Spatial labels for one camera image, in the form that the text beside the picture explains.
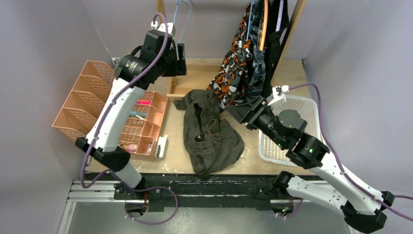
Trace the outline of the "olive green shorts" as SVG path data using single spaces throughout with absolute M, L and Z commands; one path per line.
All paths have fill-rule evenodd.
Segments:
M 192 90 L 173 104 L 185 112 L 183 144 L 198 177 L 220 172 L 240 159 L 244 141 L 226 119 L 220 119 L 214 91 Z

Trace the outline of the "white stapler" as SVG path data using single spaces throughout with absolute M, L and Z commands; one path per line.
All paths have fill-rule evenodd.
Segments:
M 157 141 L 157 146 L 155 149 L 155 158 L 159 160 L 165 159 L 165 148 L 167 144 L 167 137 L 160 136 Z

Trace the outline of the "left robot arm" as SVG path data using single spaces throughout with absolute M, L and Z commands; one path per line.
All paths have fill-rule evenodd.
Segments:
M 130 153 L 118 142 L 132 108 L 150 84 L 159 77 L 187 74 L 185 46 L 176 43 L 174 35 L 174 23 L 151 23 L 143 45 L 120 59 L 109 97 L 95 125 L 75 141 L 85 157 L 92 156 L 127 185 L 126 193 L 132 199 L 144 196 L 145 180 L 132 166 Z

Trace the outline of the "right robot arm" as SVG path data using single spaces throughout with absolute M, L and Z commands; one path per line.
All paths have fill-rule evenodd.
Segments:
M 273 184 L 279 198 L 299 197 L 319 204 L 341 215 L 353 229 L 370 234 L 382 229 L 394 195 L 369 186 L 342 165 L 332 147 L 325 141 L 306 133 L 307 122 L 300 114 L 286 109 L 278 114 L 272 106 L 286 101 L 287 85 L 275 86 L 273 98 L 263 97 L 228 106 L 226 110 L 250 130 L 258 129 L 269 137 L 292 163 L 316 174 L 329 184 L 325 188 L 307 182 L 297 175 L 283 171 Z

